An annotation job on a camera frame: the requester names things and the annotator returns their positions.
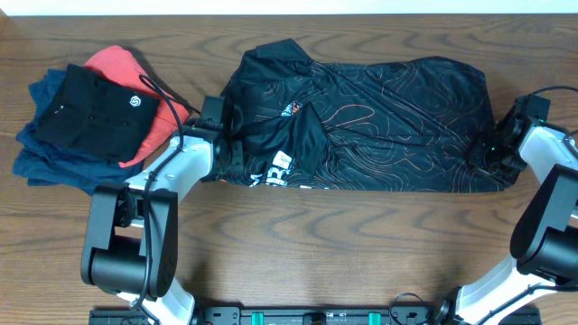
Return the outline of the black orange-patterned jersey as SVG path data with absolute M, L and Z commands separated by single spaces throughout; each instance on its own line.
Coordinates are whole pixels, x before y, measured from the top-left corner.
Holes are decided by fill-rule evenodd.
M 444 57 L 325 63 L 287 39 L 245 52 L 223 89 L 243 168 L 215 179 L 255 187 L 450 193 L 504 184 L 475 169 L 495 120 L 485 76 Z

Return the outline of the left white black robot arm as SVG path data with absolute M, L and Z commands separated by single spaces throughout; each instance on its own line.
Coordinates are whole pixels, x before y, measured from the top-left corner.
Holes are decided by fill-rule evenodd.
M 203 178 L 242 165 L 233 135 L 240 109 L 210 97 L 200 118 L 179 125 L 166 150 L 144 171 L 93 196 L 80 273 L 84 283 L 127 302 L 125 310 L 94 310 L 92 324 L 192 324 L 193 295 L 175 277 L 178 208 Z

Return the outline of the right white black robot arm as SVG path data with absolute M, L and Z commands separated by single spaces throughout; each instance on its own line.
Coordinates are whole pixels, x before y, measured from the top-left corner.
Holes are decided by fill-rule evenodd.
M 561 126 L 532 118 L 517 148 L 540 186 L 507 257 L 445 298 L 434 324 L 498 324 L 532 301 L 577 290 L 577 149 Z

